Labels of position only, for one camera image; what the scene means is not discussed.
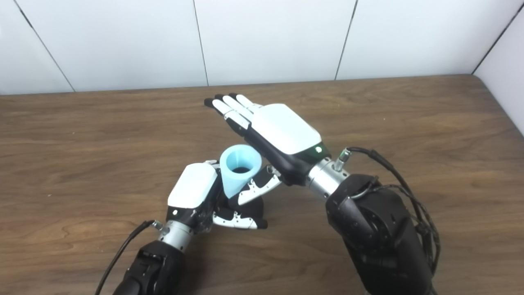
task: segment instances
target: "white wall panel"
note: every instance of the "white wall panel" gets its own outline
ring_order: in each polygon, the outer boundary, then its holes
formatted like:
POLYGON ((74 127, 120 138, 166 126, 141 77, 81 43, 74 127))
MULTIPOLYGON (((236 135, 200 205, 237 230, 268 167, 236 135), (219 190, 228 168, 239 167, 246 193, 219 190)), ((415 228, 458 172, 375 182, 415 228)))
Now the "white wall panel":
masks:
POLYGON ((72 91, 13 0, 0 0, 0 94, 72 91))
POLYGON ((333 80, 354 0, 195 0, 210 85, 333 80))
POLYGON ((18 0, 77 91, 206 85, 192 0, 18 0))
POLYGON ((524 134, 524 13, 520 12, 475 71, 524 134))
POLYGON ((522 0, 362 0, 337 79, 472 73, 522 0))

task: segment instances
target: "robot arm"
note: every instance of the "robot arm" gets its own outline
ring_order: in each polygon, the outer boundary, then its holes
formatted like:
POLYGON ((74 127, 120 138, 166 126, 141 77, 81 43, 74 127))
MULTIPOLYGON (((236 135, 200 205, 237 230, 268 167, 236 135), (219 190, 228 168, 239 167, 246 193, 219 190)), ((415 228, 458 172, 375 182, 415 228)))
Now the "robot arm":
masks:
POLYGON ((175 294, 185 273, 184 252, 191 238, 209 232, 212 223, 240 229, 267 227, 260 217, 221 206, 224 198, 216 160, 188 165, 169 194, 166 224, 152 223, 160 231, 158 239, 138 251, 113 294, 175 294))
POLYGON ((235 93, 218 94, 204 104, 222 115, 233 131, 270 162, 279 180, 306 186, 325 201, 327 219, 342 236, 371 295, 436 294, 431 282, 440 251, 436 228, 403 178, 376 151, 348 148, 332 160, 319 133, 284 104, 261 106, 235 93), (390 170, 401 182, 396 188, 411 200, 416 216, 390 189, 394 186, 381 185, 378 177, 350 175, 344 170, 352 152, 363 152, 390 170), (437 249, 435 258, 432 242, 437 249))

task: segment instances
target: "blue plastic cup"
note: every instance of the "blue plastic cup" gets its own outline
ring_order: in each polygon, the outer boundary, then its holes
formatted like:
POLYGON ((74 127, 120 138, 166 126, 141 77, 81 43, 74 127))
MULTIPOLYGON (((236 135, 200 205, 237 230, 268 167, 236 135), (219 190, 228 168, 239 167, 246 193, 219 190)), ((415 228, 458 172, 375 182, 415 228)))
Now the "blue plastic cup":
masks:
POLYGON ((220 156, 220 171, 224 193, 236 195, 262 167, 262 157, 251 146, 237 144, 228 147, 220 156))

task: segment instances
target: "wood grain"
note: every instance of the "wood grain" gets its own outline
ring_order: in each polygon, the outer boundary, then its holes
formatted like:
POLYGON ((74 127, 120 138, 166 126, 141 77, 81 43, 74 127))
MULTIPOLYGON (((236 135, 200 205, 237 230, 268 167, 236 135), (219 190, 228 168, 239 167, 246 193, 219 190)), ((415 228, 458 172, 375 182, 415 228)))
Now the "wood grain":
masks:
MULTIPOLYGON (((523 294, 524 141, 468 75, 0 97, 0 294, 92 294, 131 230, 164 218, 183 168, 243 142, 202 105, 229 92, 286 103, 333 153, 390 159, 440 230, 440 294, 523 294)), ((347 168, 393 180, 363 157, 347 168)), ((320 200, 264 199, 267 230, 194 238, 182 294, 364 293, 320 200)), ((131 243, 105 294, 155 238, 131 243)))

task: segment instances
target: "metal connector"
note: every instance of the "metal connector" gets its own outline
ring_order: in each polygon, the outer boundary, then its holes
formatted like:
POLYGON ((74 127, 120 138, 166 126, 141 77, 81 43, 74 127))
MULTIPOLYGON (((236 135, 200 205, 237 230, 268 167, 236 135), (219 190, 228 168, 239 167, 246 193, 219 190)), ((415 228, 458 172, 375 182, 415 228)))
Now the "metal connector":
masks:
POLYGON ((153 224, 151 224, 152 227, 156 228, 161 234, 166 235, 169 233, 169 227, 164 226, 160 221, 155 220, 153 224))
POLYGON ((349 160, 351 156, 351 152, 345 148, 342 150, 342 153, 340 153, 339 158, 336 159, 335 164, 333 164, 333 170, 340 172, 342 171, 342 168, 344 168, 344 164, 349 160))

